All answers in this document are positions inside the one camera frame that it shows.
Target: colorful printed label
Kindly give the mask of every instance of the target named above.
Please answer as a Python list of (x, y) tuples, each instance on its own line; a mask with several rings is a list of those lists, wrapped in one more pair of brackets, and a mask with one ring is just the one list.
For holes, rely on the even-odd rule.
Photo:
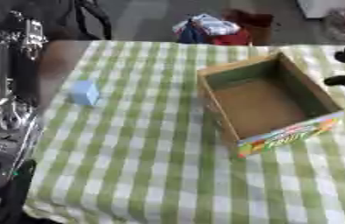
[(282, 129), (274, 136), (264, 135), (263, 138), (259, 137), (256, 141), (242, 143), (238, 146), (238, 157), (245, 158), (250, 154), (268, 151), (284, 144), (290, 144), (297, 140), (319, 135), (322, 132), (330, 130), (338, 120), (339, 119), (335, 117), (325, 121), (307, 123), (306, 125), (294, 125)]

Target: floor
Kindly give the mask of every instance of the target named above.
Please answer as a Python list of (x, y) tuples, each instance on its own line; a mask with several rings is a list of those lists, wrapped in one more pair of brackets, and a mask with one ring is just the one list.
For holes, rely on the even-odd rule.
[(238, 8), (275, 16), (270, 45), (336, 44), (326, 38), (320, 20), (304, 18), (296, 0), (99, 1), (110, 16), (114, 39), (119, 40), (175, 41), (172, 26), (188, 16), (202, 12), (219, 16), (223, 9)]

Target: tablecloth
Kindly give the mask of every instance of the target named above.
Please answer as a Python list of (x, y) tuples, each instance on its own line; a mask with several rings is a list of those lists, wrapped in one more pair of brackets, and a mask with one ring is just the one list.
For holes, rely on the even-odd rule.
[[(345, 115), (332, 131), (231, 157), (196, 94), (196, 70), (286, 53), (345, 109), (342, 46), (93, 42), (45, 112), (25, 211), (66, 223), (345, 223)], [(94, 108), (68, 100), (77, 80)]]

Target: table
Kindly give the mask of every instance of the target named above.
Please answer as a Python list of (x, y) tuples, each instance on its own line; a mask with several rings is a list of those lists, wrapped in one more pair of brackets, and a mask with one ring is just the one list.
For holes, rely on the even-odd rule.
[[(46, 107), (25, 211), (66, 223), (345, 223), (345, 116), (327, 134), (239, 159), (203, 113), (195, 79), (281, 50), (345, 108), (345, 89), (322, 84), (345, 74), (340, 49), (91, 42)], [(94, 108), (68, 101), (77, 80), (101, 89)]]

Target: clothing pile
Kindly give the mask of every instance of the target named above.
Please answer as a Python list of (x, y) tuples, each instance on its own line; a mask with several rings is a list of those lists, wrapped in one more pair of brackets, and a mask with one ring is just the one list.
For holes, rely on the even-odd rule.
[(205, 13), (178, 23), (172, 30), (183, 44), (246, 46), (250, 43), (250, 34), (238, 24)]

